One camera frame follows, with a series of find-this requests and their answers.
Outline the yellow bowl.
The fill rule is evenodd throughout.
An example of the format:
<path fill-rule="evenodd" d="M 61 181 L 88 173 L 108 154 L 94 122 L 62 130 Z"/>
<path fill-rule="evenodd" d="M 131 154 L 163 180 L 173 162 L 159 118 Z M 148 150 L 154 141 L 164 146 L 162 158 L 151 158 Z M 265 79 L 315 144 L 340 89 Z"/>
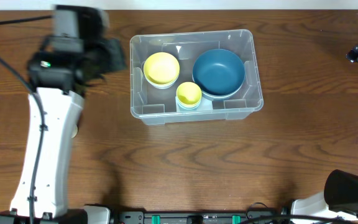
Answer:
<path fill-rule="evenodd" d="M 157 52 L 144 63 L 145 77 L 156 85 L 167 85 L 174 82 L 180 74 L 178 60 L 166 52 Z"/>

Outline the white small bowl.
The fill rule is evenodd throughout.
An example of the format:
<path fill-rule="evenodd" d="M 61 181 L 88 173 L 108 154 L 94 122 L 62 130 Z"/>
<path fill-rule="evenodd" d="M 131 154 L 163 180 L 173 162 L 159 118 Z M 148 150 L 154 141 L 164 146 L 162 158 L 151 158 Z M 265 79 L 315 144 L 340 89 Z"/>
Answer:
<path fill-rule="evenodd" d="M 151 85 L 151 87 L 159 89 L 159 90 L 166 90 L 170 87 L 172 87 L 172 85 L 168 85 L 168 86 L 156 86 L 156 85 Z"/>

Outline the light grey small bowl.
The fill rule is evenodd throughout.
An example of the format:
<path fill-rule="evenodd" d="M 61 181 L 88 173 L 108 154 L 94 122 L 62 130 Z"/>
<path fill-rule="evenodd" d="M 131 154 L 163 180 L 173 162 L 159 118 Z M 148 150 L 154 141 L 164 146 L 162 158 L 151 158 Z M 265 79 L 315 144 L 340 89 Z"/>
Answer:
<path fill-rule="evenodd" d="M 152 86 L 154 86 L 157 89 L 167 89 L 170 88 L 171 86 L 173 86 L 173 84 L 178 80 L 177 78 L 174 79 L 173 81 L 171 81 L 170 83 L 166 83 L 166 84 L 157 84 L 154 83 L 152 80 L 148 79 L 147 77 L 145 78 Z"/>

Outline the cream white cup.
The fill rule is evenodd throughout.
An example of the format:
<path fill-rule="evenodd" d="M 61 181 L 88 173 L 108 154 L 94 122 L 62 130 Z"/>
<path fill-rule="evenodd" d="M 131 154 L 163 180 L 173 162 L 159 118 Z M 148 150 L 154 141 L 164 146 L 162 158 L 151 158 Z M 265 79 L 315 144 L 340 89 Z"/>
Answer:
<path fill-rule="evenodd" d="M 78 126 L 75 125 L 71 134 L 71 138 L 74 138 L 78 134 Z"/>

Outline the yellow cup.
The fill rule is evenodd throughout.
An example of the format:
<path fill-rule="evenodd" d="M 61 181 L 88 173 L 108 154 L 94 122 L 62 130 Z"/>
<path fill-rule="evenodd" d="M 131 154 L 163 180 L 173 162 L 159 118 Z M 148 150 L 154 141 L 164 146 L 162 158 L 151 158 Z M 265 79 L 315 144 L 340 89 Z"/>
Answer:
<path fill-rule="evenodd" d="M 193 82 L 184 82 L 180 84 L 176 91 L 178 101 L 193 105 L 197 102 L 201 102 L 202 92 L 201 88 Z"/>

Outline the green cup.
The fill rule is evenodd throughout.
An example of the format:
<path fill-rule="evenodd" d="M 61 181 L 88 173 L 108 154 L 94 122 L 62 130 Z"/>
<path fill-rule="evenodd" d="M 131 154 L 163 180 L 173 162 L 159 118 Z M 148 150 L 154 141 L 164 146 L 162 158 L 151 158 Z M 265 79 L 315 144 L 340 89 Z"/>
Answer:
<path fill-rule="evenodd" d="M 193 105 L 188 105 L 178 101 L 178 106 L 183 108 L 184 110 L 195 110 L 200 105 L 200 103 L 201 102 L 199 101 Z"/>

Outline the dark blue large bowl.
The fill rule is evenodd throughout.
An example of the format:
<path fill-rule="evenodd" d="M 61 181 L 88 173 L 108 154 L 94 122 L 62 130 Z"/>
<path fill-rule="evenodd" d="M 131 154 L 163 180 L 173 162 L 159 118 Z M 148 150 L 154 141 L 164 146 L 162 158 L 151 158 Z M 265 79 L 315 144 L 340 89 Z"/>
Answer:
<path fill-rule="evenodd" d="M 225 95 L 242 86 L 246 79 L 246 68 L 234 52 L 207 50 L 195 60 L 192 79 L 208 93 Z"/>

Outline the light blue cup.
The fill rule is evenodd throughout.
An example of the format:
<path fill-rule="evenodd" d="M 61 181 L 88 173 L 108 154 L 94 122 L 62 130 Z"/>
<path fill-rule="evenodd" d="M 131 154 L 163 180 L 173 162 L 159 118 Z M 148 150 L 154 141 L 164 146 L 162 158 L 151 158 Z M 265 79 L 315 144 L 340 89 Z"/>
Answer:
<path fill-rule="evenodd" d="M 178 103 L 177 103 L 177 111 L 179 111 L 179 112 L 190 112 L 190 111 L 196 111 L 198 108 L 196 108 L 195 110 L 184 110 L 183 108 L 181 108 L 181 107 L 179 107 L 178 106 Z"/>

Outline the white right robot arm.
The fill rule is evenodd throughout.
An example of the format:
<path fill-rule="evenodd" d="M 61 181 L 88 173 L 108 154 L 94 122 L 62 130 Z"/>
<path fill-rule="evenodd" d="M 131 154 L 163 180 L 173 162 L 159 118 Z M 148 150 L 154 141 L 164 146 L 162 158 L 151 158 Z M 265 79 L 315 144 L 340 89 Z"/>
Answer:
<path fill-rule="evenodd" d="M 322 192 L 294 200 L 287 214 L 292 223 L 358 221 L 358 175 L 332 171 Z"/>

